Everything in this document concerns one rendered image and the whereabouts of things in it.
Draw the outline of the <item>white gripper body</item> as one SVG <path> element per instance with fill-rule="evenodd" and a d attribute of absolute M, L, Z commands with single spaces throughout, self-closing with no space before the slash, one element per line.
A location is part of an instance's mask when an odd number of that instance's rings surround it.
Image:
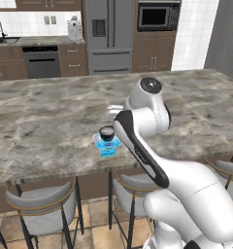
<path fill-rule="evenodd" d="M 110 105 L 107 107 L 106 116 L 109 122 L 112 122 L 116 115 L 123 110 L 122 105 Z"/>

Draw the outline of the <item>blue square yogurt container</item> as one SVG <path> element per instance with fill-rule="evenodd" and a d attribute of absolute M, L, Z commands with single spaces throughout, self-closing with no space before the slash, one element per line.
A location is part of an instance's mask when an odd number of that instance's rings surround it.
<path fill-rule="evenodd" d="M 93 141 L 101 158 L 113 157 L 117 153 L 117 147 L 120 145 L 120 140 L 116 135 L 112 139 L 102 139 L 99 132 L 93 135 Z"/>

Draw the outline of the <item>brown drawer unit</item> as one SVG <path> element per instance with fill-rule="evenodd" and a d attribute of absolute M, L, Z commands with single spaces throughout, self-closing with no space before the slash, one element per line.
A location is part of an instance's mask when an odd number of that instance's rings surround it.
<path fill-rule="evenodd" d="M 62 44 L 58 46 L 59 62 L 62 77 L 85 76 L 85 44 Z"/>

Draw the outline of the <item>brown cupboards under microwave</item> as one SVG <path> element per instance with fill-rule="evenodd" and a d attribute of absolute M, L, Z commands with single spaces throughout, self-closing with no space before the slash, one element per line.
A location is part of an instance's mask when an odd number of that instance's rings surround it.
<path fill-rule="evenodd" d="M 176 41 L 175 31 L 140 32 L 134 37 L 132 71 L 170 71 Z"/>

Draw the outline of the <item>grey steel fridge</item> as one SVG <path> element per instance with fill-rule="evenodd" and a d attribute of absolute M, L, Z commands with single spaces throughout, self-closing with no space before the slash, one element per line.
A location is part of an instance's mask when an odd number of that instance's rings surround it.
<path fill-rule="evenodd" d="M 89 75 L 132 71 L 135 0 L 85 0 Z"/>

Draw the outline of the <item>grey bar stool with backrest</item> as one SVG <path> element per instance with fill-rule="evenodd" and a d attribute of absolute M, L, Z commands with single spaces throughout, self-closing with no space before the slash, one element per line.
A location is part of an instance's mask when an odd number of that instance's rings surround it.
<path fill-rule="evenodd" d="M 155 185 L 147 173 L 135 175 L 117 175 L 115 171 L 109 172 L 109 229 L 113 220 L 127 243 L 127 249 L 140 249 L 141 246 L 132 246 L 134 221 L 136 218 L 147 218 L 143 201 L 144 197 L 160 187 Z M 129 216 L 128 234 L 125 234 L 117 212 L 123 211 Z"/>
<path fill-rule="evenodd" d="M 19 226 L 28 249 L 39 249 L 39 235 L 62 231 L 68 249 L 74 249 L 77 235 L 70 236 L 69 225 L 76 217 L 76 225 L 83 230 L 83 212 L 79 190 L 79 179 L 63 186 L 36 189 L 16 196 L 6 188 L 6 200 L 17 211 Z"/>
<path fill-rule="evenodd" d="M 209 162 L 204 159 L 204 163 L 216 174 L 225 190 L 233 198 L 233 162 L 223 160 Z"/>

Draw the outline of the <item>dark grey dishwasher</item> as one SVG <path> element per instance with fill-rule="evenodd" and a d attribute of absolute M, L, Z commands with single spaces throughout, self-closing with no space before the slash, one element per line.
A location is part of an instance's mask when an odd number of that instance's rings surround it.
<path fill-rule="evenodd" d="M 29 79 L 61 76 L 58 46 L 28 46 L 22 48 Z"/>

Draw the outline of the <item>white coffee machine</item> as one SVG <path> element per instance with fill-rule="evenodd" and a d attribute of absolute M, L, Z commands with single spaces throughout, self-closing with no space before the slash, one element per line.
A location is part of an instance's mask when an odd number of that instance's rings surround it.
<path fill-rule="evenodd" d="M 80 41 L 83 38 L 82 22 L 73 16 L 67 21 L 68 37 L 71 41 Z"/>

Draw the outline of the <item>black built-in microwave oven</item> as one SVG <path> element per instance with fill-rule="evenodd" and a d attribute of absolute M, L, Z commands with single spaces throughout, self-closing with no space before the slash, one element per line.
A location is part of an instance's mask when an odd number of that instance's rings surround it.
<path fill-rule="evenodd" d="M 137 30 L 176 31 L 181 5 L 181 0 L 139 0 Z"/>

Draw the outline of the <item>brown base cupboards under sink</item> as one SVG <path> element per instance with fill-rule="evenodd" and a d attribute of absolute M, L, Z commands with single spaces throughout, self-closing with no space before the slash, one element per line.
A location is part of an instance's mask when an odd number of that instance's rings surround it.
<path fill-rule="evenodd" d="M 21 46 L 0 46 L 0 81 L 27 78 Z"/>

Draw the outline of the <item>dark kitchen sink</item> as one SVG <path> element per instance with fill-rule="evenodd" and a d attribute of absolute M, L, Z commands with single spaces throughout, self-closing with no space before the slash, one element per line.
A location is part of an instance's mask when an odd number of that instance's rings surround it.
<path fill-rule="evenodd" d="M 14 44 L 16 43 L 20 37 L 0 37 L 0 44 Z"/>

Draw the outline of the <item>brown wall cupboards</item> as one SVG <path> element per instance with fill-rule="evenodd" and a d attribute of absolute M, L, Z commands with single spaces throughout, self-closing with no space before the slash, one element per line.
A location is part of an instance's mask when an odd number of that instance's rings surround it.
<path fill-rule="evenodd" d="M 19 11 L 80 11 L 82 0 L 16 0 Z"/>

